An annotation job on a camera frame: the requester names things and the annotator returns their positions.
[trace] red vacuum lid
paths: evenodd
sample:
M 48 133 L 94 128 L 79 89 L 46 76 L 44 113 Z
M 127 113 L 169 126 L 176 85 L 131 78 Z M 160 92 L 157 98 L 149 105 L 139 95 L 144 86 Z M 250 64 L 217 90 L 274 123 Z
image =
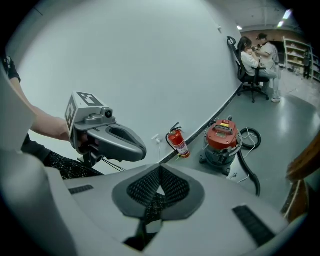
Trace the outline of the red vacuum lid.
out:
M 206 135 L 209 145 L 216 150 L 223 150 L 228 147 L 234 148 L 237 145 L 236 124 L 229 120 L 217 120 Z

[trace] red fire extinguisher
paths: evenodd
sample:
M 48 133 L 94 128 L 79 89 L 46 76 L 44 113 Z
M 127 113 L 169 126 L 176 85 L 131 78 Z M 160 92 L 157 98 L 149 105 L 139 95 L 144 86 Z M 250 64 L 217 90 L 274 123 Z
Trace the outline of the red fire extinguisher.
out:
M 177 122 L 174 127 L 170 129 L 170 132 L 168 132 L 165 136 L 165 140 L 178 155 L 180 155 L 182 158 L 188 158 L 190 156 L 190 151 L 184 138 L 182 137 L 182 127 L 176 127 L 178 124 L 179 123 Z

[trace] wall outlet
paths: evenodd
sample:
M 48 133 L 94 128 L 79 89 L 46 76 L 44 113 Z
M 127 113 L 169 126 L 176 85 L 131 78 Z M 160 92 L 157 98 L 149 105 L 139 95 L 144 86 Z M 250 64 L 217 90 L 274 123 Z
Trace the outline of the wall outlet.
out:
M 155 141 L 157 144 L 161 143 L 161 141 L 162 141 L 162 139 L 160 138 L 159 134 L 153 136 L 151 140 Z

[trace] black sleeve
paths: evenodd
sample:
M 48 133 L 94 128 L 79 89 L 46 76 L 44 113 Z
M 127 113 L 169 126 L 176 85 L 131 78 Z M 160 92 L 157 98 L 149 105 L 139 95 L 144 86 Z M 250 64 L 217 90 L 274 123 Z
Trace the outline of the black sleeve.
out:
M 1 57 L 1 61 L 8 78 L 18 78 L 19 82 L 21 82 L 14 61 L 8 56 Z

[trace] sneaker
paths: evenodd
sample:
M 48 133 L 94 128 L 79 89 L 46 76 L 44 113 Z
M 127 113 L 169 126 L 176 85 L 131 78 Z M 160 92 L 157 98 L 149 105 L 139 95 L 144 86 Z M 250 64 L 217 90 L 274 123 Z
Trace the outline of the sneaker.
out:
M 277 102 L 281 101 L 281 98 L 280 97 L 279 98 L 272 98 L 271 101 L 274 103 L 277 103 Z

